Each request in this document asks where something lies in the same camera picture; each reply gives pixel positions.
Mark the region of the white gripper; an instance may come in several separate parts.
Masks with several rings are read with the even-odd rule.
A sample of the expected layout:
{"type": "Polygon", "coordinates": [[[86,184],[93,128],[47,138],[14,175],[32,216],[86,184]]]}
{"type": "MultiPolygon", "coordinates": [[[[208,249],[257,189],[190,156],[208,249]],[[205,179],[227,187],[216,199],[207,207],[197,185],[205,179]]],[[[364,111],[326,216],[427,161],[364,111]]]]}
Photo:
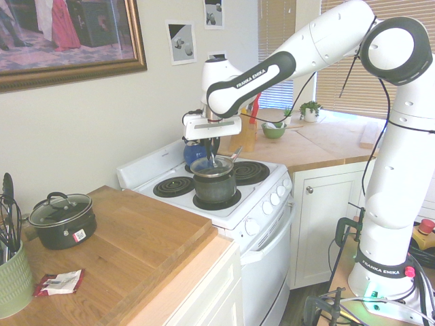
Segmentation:
{"type": "Polygon", "coordinates": [[[211,158],[211,152],[217,153],[220,147],[220,137],[239,134],[242,129],[242,120],[239,116],[222,119],[218,122],[209,122],[202,116],[187,116],[183,120],[184,137],[188,141],[204,139],[206,157],[211,158]]]}

